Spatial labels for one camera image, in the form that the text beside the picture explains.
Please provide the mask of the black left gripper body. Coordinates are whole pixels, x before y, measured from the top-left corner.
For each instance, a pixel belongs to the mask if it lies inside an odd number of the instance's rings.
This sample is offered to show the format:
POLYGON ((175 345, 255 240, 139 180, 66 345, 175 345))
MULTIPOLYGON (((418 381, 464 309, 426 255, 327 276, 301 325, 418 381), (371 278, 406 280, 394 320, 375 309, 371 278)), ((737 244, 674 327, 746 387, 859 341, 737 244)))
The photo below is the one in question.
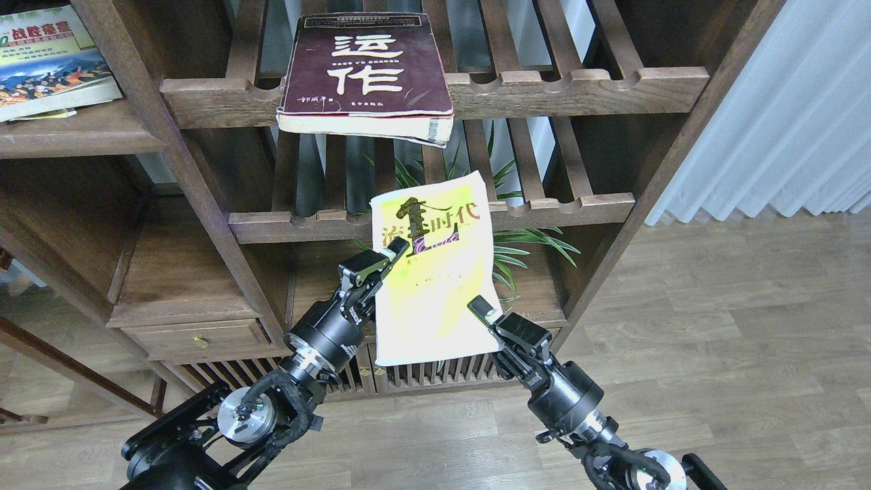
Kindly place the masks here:
POLYGON ((284 335, 293 356, 289 372, 313 379, 336 376, 362 345, 362 329, 372 319, 374 298, 395 264, 395 251, 364 250, 337 267, 340 285, 327 301, 317 301, 284 335))

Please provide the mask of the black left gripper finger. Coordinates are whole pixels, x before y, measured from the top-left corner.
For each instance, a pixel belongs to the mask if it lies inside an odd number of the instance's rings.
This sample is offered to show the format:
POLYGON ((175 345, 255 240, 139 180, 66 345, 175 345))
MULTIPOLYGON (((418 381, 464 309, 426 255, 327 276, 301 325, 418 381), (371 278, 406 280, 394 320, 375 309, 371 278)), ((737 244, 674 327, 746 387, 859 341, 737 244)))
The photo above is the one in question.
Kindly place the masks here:
POLYGON ((390 265, 396 264, 410 248, 410 243, 402 237, 395 237, 389 245, 380 251, 380 254, 389 261, 390 265))

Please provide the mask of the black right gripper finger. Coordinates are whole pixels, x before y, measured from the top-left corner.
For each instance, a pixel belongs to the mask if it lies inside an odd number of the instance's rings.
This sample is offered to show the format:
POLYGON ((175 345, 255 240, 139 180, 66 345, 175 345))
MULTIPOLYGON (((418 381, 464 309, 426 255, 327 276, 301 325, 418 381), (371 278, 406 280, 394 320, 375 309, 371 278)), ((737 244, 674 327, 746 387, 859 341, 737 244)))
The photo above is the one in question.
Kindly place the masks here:
POLYGON ((488 303, 484 297, 475 297, 467 304, 472 314, 486 327, 494 327, 501 322, 503 311, 488 303))

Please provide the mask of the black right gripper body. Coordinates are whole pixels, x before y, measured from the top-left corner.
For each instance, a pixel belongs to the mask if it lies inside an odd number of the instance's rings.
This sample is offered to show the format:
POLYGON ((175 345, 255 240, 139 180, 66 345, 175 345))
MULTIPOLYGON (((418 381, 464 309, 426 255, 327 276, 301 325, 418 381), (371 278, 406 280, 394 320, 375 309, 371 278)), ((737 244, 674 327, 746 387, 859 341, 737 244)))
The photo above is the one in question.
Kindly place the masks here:
POLYGON ((488 313, 487 327, 499 344, 497 374, 531 391, 527 406, 546 428, 536 436, 539 443, 617 441, 616 421, 599 410, 602 388, 574 362, 557 360, 548 349, 550 332, 519 314, 488 313))

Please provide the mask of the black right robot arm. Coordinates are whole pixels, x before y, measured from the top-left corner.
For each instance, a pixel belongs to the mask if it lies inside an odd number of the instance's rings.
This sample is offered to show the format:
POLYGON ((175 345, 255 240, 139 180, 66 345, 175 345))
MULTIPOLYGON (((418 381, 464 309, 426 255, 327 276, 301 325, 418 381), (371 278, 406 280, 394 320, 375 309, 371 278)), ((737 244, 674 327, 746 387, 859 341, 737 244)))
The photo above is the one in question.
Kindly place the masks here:
POLYGON ((497 338, 497 374, 531 391, 527 406, 544 424, 536 440, 559 441, 597 489, 722 489, 723 483, 693 453, 682 459, 651 448, 631 449, 618 437, 618 422, 600 412, 602 388, 572 361, 550 352, 550 332, 520 314, 501 314, 483 297, 467 305, 497 338))

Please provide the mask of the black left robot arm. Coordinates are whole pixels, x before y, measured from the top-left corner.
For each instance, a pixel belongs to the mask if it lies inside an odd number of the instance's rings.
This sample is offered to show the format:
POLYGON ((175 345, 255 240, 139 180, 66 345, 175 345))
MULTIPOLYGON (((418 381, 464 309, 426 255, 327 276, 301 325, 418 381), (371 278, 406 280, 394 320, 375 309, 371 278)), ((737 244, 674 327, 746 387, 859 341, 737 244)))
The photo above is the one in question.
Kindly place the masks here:
POLYGON ((285 332, 291 356, 251 387, 200 391, 127 440, 127 489, 246 489, 279 453, 323 419, 327 387, 364 341, 374 300, 410 243, 397 237, 339 264, 340 284, 285 332))

